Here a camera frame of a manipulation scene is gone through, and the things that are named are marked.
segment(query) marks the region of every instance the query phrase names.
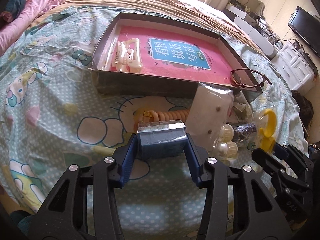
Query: polka dot fabric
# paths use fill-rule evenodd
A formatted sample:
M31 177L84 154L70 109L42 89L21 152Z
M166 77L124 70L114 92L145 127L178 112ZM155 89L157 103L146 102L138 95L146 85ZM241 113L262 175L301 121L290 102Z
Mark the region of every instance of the polka dot fabric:
M97 93L88 67L99 37L118 12L148 13L70 7L25 31L0 58L0 182L10 197L35 212L69 165L93 165L127 143L137 109L191 106L192 100L183 98ZM250 68L265 73L273 83L262 88L252 102L253 111L274 106L277 141L307 152L299 108L271 63L239 41L225 39ZM255 147L253 143L239 149L232 166L248 164L260 172L251 159ZM271 187L263 172L261 179ZM92 189L88 192L92 231ZM115 193L126 240L195 239L206 191L192 182L183 155L135 160L130 181ZM232 194L229 202L232 207ZM228 220L231 225L232 208Z

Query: television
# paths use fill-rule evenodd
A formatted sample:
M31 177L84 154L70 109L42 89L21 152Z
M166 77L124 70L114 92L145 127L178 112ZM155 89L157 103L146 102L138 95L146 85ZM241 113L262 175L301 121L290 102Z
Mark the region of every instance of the television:
M288 25L320 57L320 19L298 6Z

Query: white dresser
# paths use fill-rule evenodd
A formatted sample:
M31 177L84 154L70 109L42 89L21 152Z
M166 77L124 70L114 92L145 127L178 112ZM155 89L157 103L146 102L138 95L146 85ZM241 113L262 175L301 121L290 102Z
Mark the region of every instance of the white dresser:
M288 41L271 60L291 90L305 95L314 87L315 74L295 47Z

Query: brown furry item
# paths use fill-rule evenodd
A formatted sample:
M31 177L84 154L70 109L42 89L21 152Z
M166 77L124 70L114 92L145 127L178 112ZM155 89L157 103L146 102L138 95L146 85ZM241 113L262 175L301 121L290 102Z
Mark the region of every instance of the brown furry item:
M300 93L296 90L291 90L293 98L296 100L299 108L300 108L300 119L305 127L306 130L308 130L308 127L310 125L311 119L313 118L313 106L310 101L308 101L304 96L300 95ZM304 137L305 139L308 137L307 131L304 131Z

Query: metal bolt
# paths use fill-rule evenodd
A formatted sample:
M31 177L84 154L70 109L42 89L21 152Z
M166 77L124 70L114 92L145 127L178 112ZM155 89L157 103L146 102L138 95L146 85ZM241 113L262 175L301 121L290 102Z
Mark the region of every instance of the metal bolt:
M210 164L215 164L217 162L217 159L213 158L213 157L210 157L210 158L207 159L207 162L210 163Z
M70 171L76 171L78 169L78 165L76 164L72 164L70 167L69 167L69 170Z
M251 168L249 165L243 166L243 169L244 169L244 171L246 171L246 172L252 171L252 168Z
M104 159L105 163L112 163L113 161L114 161L114 158L112 158L112 157L107 157Z

